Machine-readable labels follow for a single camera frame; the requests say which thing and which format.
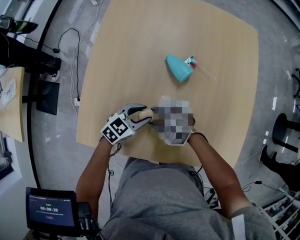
chair leg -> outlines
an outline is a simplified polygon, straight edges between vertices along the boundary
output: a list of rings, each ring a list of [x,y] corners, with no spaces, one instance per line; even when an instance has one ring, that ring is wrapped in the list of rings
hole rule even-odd
[[[300,111],[300,105],[295,105],[295,107]]]
[[[295,74],[291,74],[291,76],[292,76],[294,79],[296,79],[296,81],[297,81],[298,84],[299,84],[299,88],[298,88],[298,91],[296,92],[296,94],[293,95],[294,98],[296,98],[296,97],[298,96],[298,94],[300,93],[300,69],[299,69],[299,68],[296,68],[295,71],[299,72],[299,78],[296,77]]]

bracelet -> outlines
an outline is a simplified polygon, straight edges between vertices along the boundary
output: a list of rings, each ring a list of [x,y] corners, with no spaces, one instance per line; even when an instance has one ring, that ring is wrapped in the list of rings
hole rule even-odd
[[[192,134],[199,134],[199,135],[201,135],[202,137],[204,137],[204,139],[206,140],[206,142],[209,143],[209,141],[207,140],[206,136],[204,136],[201,132],[193,131],[193,132],[191,132],[190,136],[191,136]]]

wooden handle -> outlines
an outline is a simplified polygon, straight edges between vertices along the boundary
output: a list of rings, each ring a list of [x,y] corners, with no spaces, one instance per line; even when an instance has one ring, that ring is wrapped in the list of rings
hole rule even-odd
[[[153,118],[153,114],[154,113],[151,109],[142,110],[138,114],[138,120],[142,120],[142,119],[147,118],[147,117]]]

timer display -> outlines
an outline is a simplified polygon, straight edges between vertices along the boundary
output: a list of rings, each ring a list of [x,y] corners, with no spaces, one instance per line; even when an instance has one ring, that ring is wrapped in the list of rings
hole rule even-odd
[[[71,199],[28,196],[30,220],[56,226],[74,227]]]

gray floor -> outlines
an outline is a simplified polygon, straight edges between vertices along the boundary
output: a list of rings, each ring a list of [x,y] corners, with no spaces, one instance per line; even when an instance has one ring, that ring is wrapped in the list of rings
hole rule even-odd
[[[258,31],[259,74],[255,105],[235,171],[242,186],[256,180],[277,188],[284,184],[281,178],[258,162],[258,152],[266,139],[270,151],[277,151],[277,160],[289,163],[296,159],[296,153],[274,145],[270,135],[279,113],[286,113],[289,119],[299,120],[294,111],[293,90],[296,83],[288,80],[287,71],[292,74],[300,68],[300,35],[289,19],[270,0],[203,0],[213,4],[252,25]],[[79,90],[82,88],[86,66],[93,47],[94,35],[104,16],[110,0],[103,0],[100,13],[94,25],[80,45]],[[97,13],[89,0],[63,0],[50,29],[45,44],[57,47],[60,35],[68,28],[76,28],[80,35],[90,26]],[[60,53],[62,59],[57,116],[32,111],[33,152],[41,186],[46,189],[74,190],[82,171],[87,165],[93,149],[76,143],[77,116],[70,101],[70,69],[73,51],[78,36],[69,31],[62,38]],[[288,143],[298,146],[298,132],[289,132]],[[127,157],[116,155],[117,162],[124,166]],[[112,194],[116,192],[122,169],[112,158],[110,167]],[[209,183],[202,173],[205,183]],[[110,202],[108,182],[99,203],[99,222],[103,225],[109,218]],[[276,200],[281,193],[263,185],[252,185],[248,198],[258,205]]]

